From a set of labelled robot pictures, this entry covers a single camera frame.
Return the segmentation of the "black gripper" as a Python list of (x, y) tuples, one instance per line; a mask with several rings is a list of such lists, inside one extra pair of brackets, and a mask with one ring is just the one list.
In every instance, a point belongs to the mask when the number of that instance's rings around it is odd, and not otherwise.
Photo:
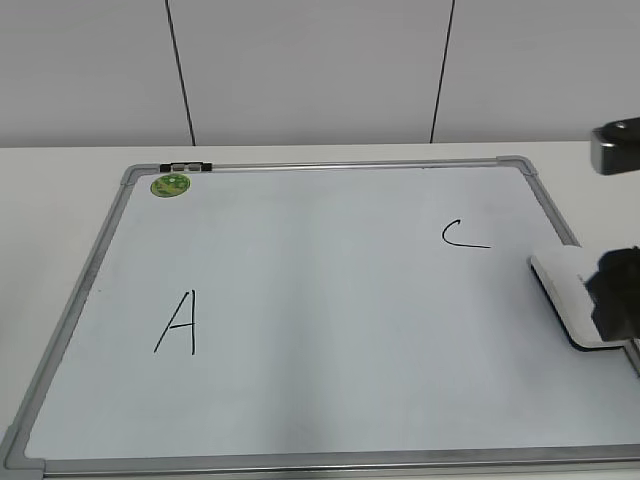
[(591, 318), (604, 341), (639, 338), (639, 248), (605, 252), (586, 289), (594, 308)]

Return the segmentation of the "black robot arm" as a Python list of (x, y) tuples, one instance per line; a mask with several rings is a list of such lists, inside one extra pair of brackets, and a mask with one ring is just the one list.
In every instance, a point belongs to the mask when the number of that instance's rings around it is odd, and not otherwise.
[[(639, 169), (639, 119), (607, 123), (593, 130), (591, 162), (609, 176)], [(591, 317), (605, 341), (639, 337), (639, 248), (610, 250), (599, 258), (586, 289), (594, 308)]]

